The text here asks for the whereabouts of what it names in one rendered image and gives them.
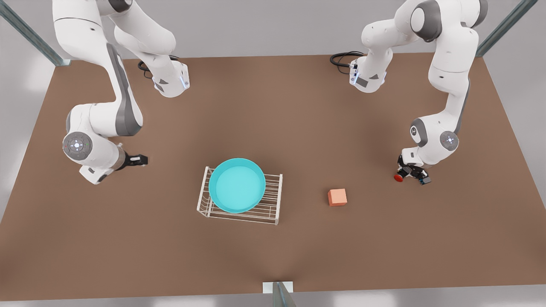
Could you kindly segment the cyan round plate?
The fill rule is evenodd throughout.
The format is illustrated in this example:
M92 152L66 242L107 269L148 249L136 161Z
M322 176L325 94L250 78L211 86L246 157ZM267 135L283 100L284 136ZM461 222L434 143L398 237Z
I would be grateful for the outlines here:
M249 159L229 159L211 174L209 194L221 210L238 214L254 208L266 189L262 169Z

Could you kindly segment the orange cube block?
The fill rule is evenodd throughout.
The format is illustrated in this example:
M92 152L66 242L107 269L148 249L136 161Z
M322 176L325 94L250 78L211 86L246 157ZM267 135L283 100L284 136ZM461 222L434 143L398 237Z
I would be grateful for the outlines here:
M343 206L347 204L346 190L344 188L328 191L329 206Z

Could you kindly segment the silver frame post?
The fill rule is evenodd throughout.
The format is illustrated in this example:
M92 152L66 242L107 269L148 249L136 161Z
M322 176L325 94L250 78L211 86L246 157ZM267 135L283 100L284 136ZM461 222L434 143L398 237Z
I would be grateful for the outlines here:
M519 0L517 5L497 25L497 27L480 43L476 58L482 58L501 37L503 37L539 0Z
M70 66L71 60L62 58L53 50L4 0L0 0L0 16L56 67Z
M273 307L297 307L292 299L294 292L292 281L263 282L262 293L272 294Z

